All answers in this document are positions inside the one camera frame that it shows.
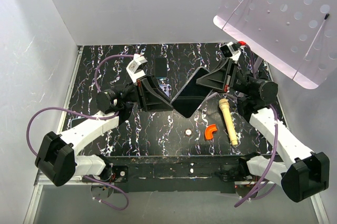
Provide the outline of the lilac phone case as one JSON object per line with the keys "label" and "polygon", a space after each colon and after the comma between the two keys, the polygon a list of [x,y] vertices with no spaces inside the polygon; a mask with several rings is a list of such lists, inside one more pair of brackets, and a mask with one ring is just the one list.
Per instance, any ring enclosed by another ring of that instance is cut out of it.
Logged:
{"label": "lilac phone case", "polygon": [[168,84],[160,84],[160,88],[165,93],[167,97],[171,96],[171,87]]}

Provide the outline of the dark phone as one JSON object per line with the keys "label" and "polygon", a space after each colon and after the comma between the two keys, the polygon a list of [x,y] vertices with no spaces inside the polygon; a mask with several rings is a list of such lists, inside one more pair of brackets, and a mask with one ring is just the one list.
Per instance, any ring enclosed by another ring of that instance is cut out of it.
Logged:
{"label": "dark phone", "polygon": [[208,69],[198,67],[171,101],[174,110],[181,116],[190,118],[211,93],[209,87],[204,87],[196,83],[199,78],[208,73]]}

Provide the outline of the black smartphone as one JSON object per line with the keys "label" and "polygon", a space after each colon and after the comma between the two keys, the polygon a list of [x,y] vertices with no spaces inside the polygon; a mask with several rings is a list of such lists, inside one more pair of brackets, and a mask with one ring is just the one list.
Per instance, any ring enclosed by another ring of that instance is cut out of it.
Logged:
{"label": "black smartphone", "polygon": [[154,60],[154,75],[157,79],[167,78],[167,59],[165,57]]}

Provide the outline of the phone with teal case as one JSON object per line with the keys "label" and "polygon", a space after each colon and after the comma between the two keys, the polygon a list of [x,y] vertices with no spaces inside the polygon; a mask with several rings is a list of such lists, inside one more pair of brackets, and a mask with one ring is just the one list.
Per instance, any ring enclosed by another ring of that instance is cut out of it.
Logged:
{"label": "phone with teal case", "polygon": [[85,120],[87,120],[87,118],[84,118],[84,117],[78,117],[78,118],[71,119],[70,128],[74,128],[75,126],[81,124]]}

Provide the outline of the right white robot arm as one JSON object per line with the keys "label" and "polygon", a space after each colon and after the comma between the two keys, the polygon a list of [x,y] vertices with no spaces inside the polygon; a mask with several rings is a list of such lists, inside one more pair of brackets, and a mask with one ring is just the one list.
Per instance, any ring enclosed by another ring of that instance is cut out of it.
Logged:
{"label": "right white robot arm", "polygon": [[239,201],[242,204],[261,188],[263,180],[279,185],[287,197],[300,202],[329,187],[330,160],[323,153],[315,153],[298,140],[277,118],[272,106],[277,100],[278,85],[243,74],[232,59],[222,60],[217,67],[196,80],[197,85],[217,92],[235,90],[243,93],[237,99],[240,116],[255,127],[273,146],[269,159],[258,153],[239,159],[238,173],[243,180],[259,177],[253,189]]}

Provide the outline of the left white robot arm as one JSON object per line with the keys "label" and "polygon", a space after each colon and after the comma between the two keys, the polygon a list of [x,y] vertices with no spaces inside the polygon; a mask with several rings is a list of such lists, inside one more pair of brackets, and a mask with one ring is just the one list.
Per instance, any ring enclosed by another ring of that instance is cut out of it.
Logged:
{"label": "left white robot arm", "polygon": [[98,92],[98,112],[77,126],[59,134],[51,131],[43,138],[35,165],[52,183],[60,187],[75,176],[94,176],[108,181],[113,164],[102,155],[84,156],[80,152],[98,137],[129,119],[134,104],[145,112],[172,111],[170,98],[154,76],[145,76],[125,86]]}

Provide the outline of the orange elbow pipe piece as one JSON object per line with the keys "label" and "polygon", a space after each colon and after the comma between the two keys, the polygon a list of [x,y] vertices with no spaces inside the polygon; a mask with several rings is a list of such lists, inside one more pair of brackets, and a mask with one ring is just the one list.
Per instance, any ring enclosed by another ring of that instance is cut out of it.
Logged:
{"label": "orange elbow pipe piece", "polygon": [[209,125],[204,132],[205,140],[211,141],[214,138],[214,134],[218,131],[217,126],[215,124]]}

